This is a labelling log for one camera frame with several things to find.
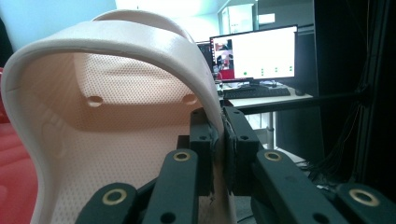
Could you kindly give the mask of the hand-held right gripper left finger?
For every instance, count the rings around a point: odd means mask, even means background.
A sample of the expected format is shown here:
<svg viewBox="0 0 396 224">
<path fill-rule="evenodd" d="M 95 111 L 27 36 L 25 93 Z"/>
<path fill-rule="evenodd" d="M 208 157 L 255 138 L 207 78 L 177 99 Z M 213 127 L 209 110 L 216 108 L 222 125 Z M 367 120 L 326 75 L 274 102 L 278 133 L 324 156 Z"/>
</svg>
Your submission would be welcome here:
<svg viewBox="0 0 396 224">
<path fill-rule="evenodd" d="M 177 149 L 190 149 L 198 156 L 197 193 L 209 196 L 213 192 L 214 130 L 202 108 L 191 112 L 190 133 L 177 138 Z"/>
</svg>

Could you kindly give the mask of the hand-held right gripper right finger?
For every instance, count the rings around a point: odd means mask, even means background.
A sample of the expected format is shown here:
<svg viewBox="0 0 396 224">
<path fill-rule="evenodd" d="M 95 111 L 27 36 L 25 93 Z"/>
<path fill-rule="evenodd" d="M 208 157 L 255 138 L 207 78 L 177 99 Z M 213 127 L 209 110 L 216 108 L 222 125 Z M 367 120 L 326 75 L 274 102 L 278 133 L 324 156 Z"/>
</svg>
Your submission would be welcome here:
<svg viewBox="0 0 396 224">
<path fill-rule="evenodd" d="M 230 194 L 248 196 L 252 193 L 255 176 L 251 164 L 262 144 L 245 115 L 234 107 L 223 108 L 225 165 L 223 169 Z"/>
</svg>

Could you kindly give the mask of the pink slipper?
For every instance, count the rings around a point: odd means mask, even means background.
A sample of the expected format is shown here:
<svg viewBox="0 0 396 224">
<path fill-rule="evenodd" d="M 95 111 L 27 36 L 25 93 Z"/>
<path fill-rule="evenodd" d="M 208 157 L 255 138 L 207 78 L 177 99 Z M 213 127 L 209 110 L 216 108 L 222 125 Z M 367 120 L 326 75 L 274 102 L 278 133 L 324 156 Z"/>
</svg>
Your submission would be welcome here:
<svg viewBox="0 0 396 224">
<path fill-rule="evenodd" d="M 199 224 L 234 224 L 224 128 L 206 60 L 164 16 L 113 10 L 17 50 L 1 80 L 7 115 L 38 177 L 31 224 L 73 224 L 101 187 L 160 172 L 191 115 L 207 117 Z"/>
</svg>

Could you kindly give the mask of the light wooden desk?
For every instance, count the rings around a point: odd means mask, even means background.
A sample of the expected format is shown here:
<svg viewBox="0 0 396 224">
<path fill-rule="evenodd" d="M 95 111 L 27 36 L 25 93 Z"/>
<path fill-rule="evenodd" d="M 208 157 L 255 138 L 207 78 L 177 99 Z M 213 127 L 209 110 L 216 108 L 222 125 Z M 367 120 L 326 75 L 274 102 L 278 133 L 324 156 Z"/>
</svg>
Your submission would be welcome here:
<svg viewBox="0 0 396 224">
<path fill-rule="evenodd" d="M 267 86 L 260 87 L 260 90 L 269 91 L 272 93 L 288 92 L 288 95 L 273 94 L 265 97 L 253 98 L 229 98 L 227 95 L 231 93 L 251 92 L 253 88 L 243 88 L 244 83 L 237 83 L 233 88 L 228 84 L 217 84 L 219 99 L 226 105 L 237 107 L 257 107 L 259 105 L 269 105 L 272 103 L 284 103 L 288 101 L 296 101 L 300 99 L 311 98 L 311 95 L 302 93 L 297 95 L 294 88 L 283 84 L 271 88 Z M 276 132 L 275 132 L 275 112 L 245 112 L 245 117 L 254 131 L 258 132 L 259 140 L 266 148 L 274 149 L 276 147 Z"/>
</svg>

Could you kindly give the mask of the black keyboard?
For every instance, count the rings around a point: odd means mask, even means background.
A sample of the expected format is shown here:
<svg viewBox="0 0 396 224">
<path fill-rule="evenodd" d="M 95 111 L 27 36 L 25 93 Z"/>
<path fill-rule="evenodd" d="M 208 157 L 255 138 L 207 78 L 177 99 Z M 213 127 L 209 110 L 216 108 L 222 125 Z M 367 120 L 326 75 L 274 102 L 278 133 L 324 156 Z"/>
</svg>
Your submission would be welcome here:
<svg viewBox="0 0 396 224">
<path fill-rule="evenodd" d="M 265 88 L 244 88 L 227 90 L 223 92 L 224 99 L 245 99 L 245 98 L 262 98 L 262 97 L 278 97 L 290 96 L 287 88 L 265 89 Z"/>
</svg>

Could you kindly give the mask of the small dark monitor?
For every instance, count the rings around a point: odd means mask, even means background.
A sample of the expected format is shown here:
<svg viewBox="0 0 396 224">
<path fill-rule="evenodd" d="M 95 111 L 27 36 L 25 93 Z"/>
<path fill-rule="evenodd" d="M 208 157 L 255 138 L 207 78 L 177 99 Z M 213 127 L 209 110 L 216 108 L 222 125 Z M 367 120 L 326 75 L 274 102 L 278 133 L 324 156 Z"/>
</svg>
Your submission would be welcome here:
<svg viewBox="0 0 396 224">
<path fill-rule="evenodd" d="M 213 71 L 213 65 L 212 65 L 212 52 L 211 52 L 211 46 L 209 41 L 201 41 L 197 42 L 197 46 L 199 50 L 202 52 L 205 61 L 209 67 L 210 71 Z"/>
</svg>

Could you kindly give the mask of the large computer monitor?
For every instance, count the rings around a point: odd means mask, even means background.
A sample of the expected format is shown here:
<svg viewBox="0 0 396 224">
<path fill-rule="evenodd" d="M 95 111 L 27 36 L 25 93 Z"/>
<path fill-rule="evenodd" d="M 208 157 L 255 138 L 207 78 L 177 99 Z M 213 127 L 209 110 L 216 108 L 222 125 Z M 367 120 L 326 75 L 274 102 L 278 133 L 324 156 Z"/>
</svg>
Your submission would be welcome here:
<svg viewBox="0 0 396 224">
<path fill-rule="evenodd" d="M 296 25 L 212 36 L 213 69 L 223 81 L 294 77 L 296 38 Z"/>
</svg>

